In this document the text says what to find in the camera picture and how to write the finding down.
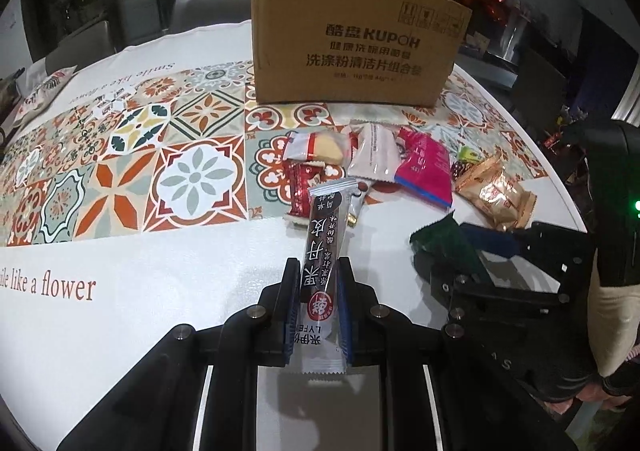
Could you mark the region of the person's right hand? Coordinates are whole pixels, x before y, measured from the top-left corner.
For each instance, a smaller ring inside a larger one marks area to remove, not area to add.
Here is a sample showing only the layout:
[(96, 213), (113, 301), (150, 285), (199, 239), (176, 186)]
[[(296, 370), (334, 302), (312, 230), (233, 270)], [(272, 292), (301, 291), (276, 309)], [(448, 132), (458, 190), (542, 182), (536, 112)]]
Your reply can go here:
[(599, 255), (587, 299), (588, 339), (603, 390), (612, 397), (639, 394), (639, 285), (605, 285)]

